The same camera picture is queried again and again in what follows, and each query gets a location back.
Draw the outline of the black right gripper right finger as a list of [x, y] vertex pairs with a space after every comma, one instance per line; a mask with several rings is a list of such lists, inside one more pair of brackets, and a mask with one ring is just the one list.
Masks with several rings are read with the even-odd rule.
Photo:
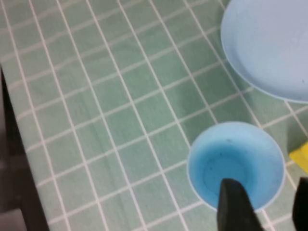
[[297, 231], [308, 231], [308, 178], [301, 177], [295, 193], [292, 220]]

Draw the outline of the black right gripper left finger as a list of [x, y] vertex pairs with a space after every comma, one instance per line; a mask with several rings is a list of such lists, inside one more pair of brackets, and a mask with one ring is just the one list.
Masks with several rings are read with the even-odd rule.
[[261, 231], [242, 184], [234, 179], [223, 179], [220, 185], [217, 227], [219, 231]]

